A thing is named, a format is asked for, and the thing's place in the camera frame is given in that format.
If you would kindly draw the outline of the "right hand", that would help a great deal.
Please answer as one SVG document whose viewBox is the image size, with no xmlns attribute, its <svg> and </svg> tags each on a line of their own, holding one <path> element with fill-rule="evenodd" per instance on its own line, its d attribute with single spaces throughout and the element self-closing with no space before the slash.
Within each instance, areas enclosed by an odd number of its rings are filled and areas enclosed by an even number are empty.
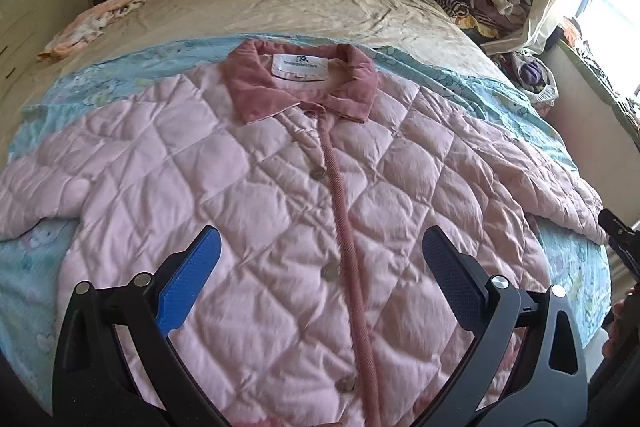
<svg viewBox="0 0 640 427">
<path fill-rule="evenodd" d="M 608 340 L 603 343 L 602 355 L 606 358 L 612 358 L 624 343 L 623 329 L 623 312 L 625 309 L 625 299 L 620 299 L 612 308 L 613 321 L 608 325 Z"/>
</svg>

